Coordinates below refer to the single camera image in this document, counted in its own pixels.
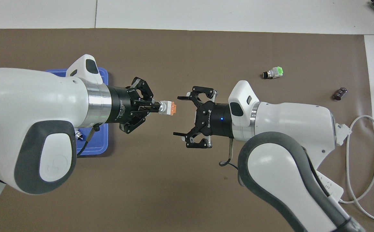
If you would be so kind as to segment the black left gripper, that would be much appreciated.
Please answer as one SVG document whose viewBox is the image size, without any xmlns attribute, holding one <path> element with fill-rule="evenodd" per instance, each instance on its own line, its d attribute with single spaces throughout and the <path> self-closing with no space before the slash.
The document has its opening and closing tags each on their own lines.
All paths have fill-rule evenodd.
<svg viewBox="0 0 374 232">
<path fill-rule="evenodd" d="M 111 112 L 105 123 L 119 123 L 120 130 L 126 134 L 131 133 L 145 122 L 151 113 L 158 113 L 160 103 L 153 100 L 153 92 L 147 81 L 135 77 L 130 88 L 107 86 L 111 95 Z M 140 107 L 136 110 L 131 103 Z"/>
</svg>

